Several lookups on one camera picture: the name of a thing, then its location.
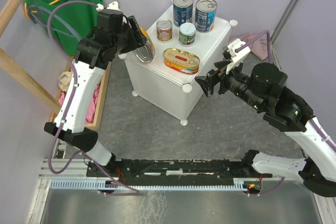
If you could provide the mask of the tall blue label can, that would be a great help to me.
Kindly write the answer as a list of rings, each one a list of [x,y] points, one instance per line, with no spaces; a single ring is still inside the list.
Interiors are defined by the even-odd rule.
[[[172,2],[174,25],[180,27],[184,23],[191,23],[194,0],[172,0]]]

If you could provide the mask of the small pink label can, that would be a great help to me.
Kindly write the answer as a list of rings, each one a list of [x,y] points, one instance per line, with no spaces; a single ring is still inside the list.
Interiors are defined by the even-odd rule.
[[[156,22],[156,35],[160,42],[169,42],[172,39],[172,25],[169,19],[159,19]]]

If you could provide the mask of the white cube cabinet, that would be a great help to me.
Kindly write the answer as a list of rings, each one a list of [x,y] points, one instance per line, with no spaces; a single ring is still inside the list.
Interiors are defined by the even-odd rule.
[[[133,96],[140,96],[160,109],[166,111],[187,124],[187,117],[203,95],[203,90],[194,80],[205,76],[214,68],[214,63],[223,58],[223,48],[228,44],[232,28],[238,22],[215,18],[214,28],[208,33],[196,33],[195,43],[182,46],[179,42],[179,28],[173,26],[173,38],[169,42],[160,42],[156,35],[156,24],[147,29],[154,48],[155,56],[150,63],[142,63],[133,52],[124,55],[133,85]],[[196,74],[178,72],[164,63],[163,52],[176,48],[199,57],[199,70]]]

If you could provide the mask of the red oval sardine tin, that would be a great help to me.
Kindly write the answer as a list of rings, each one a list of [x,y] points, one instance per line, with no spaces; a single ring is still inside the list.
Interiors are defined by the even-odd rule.
[[[198,56],[177,48],[164,50],[163,59],[167,67],[184,74],[196,74],[200,66]]]

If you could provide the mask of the silver oval fish tin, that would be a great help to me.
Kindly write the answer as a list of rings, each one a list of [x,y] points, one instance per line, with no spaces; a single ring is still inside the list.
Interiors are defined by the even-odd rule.
[[[155,46],[146,30],[142,26],[139,26],[139,28],[142,33],[142,38],[144,40],[144,46],[135,49],[133,51],[133,54],[140,62],[150,63],[151,61],[153,61],[155,56]]]

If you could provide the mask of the blue white label can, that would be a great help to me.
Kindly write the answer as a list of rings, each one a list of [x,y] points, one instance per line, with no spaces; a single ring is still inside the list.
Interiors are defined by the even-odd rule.
[[[214,27],[217,11],[215,0],[198,0],[195,8],[195,27],[201,33],[210,32]]]

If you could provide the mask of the white lid green jar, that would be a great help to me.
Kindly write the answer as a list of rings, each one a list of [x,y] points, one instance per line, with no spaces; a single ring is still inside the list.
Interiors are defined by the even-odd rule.
[[[196,27],[192,23],[183,23],[179,28],[178,40],[182,46],[191,46],[195,41]]]

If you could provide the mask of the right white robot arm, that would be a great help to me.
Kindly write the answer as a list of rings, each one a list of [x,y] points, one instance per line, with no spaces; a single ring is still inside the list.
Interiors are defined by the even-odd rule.
[[[293,139],[304,151],[305,158],[271,156],[249,151],[252,159],[242,162],[241,172],[246,177],[272,174],[302,182],[311,192],[322,197],[335,197],[335,142],[320,125],[313,109],[299,95],[285,86],[288,76],[271,63],[254,66],[251,75],[242,73],[238,66],[225,71],[227,62],[215,63],[203,77],[196,77],[207,97],[227,91],[243,100],[263,120]]]

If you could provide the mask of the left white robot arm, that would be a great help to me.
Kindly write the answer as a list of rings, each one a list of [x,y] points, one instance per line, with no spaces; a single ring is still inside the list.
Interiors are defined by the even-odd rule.
[[[103,9],[97,25],[77,44],[73,77],[65,101],[53,122],[44,130],[74,146],[96,161],[105,177],[116,171],[115,156],[98,141],[98,133],[85,127],[86,114],[97,84],[108,64],[119,54],[134,51],[146,42],[134,16]]]

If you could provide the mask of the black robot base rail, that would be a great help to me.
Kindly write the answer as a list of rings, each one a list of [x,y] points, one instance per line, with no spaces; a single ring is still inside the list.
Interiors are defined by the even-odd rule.
[[[271,178],[260,174],[250,161],[229,159],[122,159],[105,171],[128,186],[220,186],[235,178]]]

